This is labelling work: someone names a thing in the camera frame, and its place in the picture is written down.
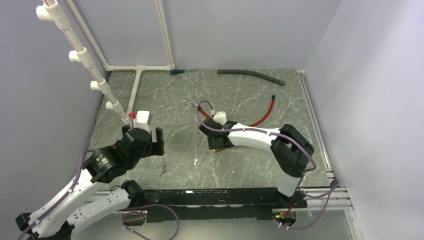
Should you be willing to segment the brass padlock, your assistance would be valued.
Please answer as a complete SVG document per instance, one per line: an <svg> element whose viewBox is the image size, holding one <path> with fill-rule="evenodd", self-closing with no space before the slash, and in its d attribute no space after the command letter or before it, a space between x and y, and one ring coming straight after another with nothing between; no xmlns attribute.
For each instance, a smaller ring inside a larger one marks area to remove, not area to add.
<svg viewBox="0 0 424 240"><path fill-rule="evenodd" d="M222 152L222 151L225 151L225 150L226 150L225 148L214 148L212 151L214 153L218 153L218 152Z"/></svg>

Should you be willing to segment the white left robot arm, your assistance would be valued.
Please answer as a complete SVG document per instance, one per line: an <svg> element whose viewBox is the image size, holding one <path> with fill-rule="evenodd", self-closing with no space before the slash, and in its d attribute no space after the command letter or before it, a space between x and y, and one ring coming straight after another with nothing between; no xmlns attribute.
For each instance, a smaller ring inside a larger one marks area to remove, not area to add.
<svg viewBox="0 0 424 240"><path fill-rule="evenodd" d="M75 177L48 203L35 212L15 218L18 229L30 240L69 240L72 235L112 212L139 209L145 192L134 180L125 181L115 193L88 205L83 203L100 188L132 170L138 162L151 156L163 156L163 130L151 131L128 125L122 128L122 139L112 145L84 152Z"/></svg>

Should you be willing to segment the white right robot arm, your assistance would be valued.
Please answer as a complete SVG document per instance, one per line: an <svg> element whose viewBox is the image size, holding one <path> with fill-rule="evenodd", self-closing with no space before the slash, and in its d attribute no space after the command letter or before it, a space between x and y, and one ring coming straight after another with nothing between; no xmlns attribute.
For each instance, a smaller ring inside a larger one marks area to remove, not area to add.
<svg viewBox="0 0 424 240"><path fill-rule="evenodd" d="M207 136L210 150L243 146L271 152L283 171L275 194L276 203L282 208L295 201L295 191L308 164L312 164L311 171L316 168L312 161L315 148L290 124L281 128L259 128L235 121L221 124L206 118L198 129Z"/></svg>

